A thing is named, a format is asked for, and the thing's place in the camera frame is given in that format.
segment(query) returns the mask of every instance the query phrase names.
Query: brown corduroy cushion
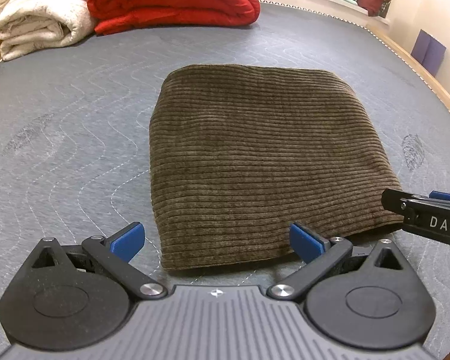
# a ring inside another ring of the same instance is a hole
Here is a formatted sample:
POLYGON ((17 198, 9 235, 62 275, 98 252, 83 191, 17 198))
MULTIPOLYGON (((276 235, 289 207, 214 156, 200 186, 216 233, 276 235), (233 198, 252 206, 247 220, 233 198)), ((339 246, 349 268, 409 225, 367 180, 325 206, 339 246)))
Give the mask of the brown corduroy cushion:
POLYGON ((288 225, 325 237, 398 223, 400 189, 353 90, 335 74, 192 65, 164 81, 150 121, 151 201, 164 269, 291 252, 288 225))

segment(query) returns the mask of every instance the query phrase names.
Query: triangular hole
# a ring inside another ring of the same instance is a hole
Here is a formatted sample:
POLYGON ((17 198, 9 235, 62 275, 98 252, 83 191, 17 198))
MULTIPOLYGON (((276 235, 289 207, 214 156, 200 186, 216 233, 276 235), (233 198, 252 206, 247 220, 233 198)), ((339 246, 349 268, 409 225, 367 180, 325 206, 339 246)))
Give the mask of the triangular hole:
POLYGON ((43 250, 40 252, 40 256, 38 256, 38 259, 36 259, 32 268, 37 269, 37 268, 45 268, 48 266, 55 266, 55 260, 53 258, 53 250, 51 247, 43 248, 43 250))
POLYGON ((396 269, 396 270, 402 270, 402 266, 398 262, 397 258, 395 257, 394 253, 390 249, 382 249, 380 252, 380 256, 377 259, 377 262, 375 262, 375 266, 378 266, 379 268, 388 268, 388 269, 396 269))

